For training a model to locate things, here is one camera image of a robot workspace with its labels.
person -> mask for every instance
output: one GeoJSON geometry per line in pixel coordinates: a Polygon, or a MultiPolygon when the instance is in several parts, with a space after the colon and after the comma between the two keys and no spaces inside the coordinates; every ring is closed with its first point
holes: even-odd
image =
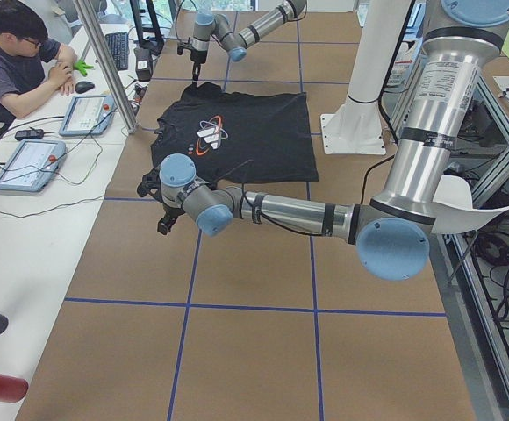
{"type": "Polygon", "coordinates": [[[2,134],[15,118],[26,118],[56,91],[72,94],[76,54],[49,39],[44,22],[18,0],[0,0],[0,122],[2,134]],[[46,79],[42,61],[57,60],[46,79]]]}

man's hand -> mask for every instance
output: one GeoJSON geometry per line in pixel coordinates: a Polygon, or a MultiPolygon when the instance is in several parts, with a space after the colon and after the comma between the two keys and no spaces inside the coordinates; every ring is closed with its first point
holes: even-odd
{"type": "Polygon", "coordinates": [[[75,80],[73,76],[71,76],[67,82],[60,86],[60,94],[62,95],[70,95],[75,92],[75,80]]]}
{"type": "Polygon", "coordinates": [[[57,89],[62,87],[69,79],[73,80],[71,73],[73,69],[68,63],[58,62],[55,66],[50,68],[47,75],[48,81],[50,81],[57,89]]]}

orange and white logo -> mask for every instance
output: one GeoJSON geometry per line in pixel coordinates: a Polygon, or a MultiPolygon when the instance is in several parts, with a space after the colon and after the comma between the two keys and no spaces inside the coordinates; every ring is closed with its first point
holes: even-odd
{"type": "Polygon", "coordinates": [[[200,130],[196,134],[198,136],[196,145],[189,146],[188,155],[205,155],[212,149],[218,149],[221,146],[221,140],[228,138],[227,132],[223,129],[221,116],[214,116],[209,121],[200,121],[200,130]]]}

black mouse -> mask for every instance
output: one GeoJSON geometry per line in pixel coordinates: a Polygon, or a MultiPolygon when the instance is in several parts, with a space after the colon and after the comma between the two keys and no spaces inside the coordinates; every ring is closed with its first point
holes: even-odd
{"type": "Polygon", "coordinates": [[[93,82],[87,82],[87,81],[80,81],[75,86],[75,92],[78,94],[84,94],[88,90],[91,90],[95,87],[95,84],[93,82]]]}

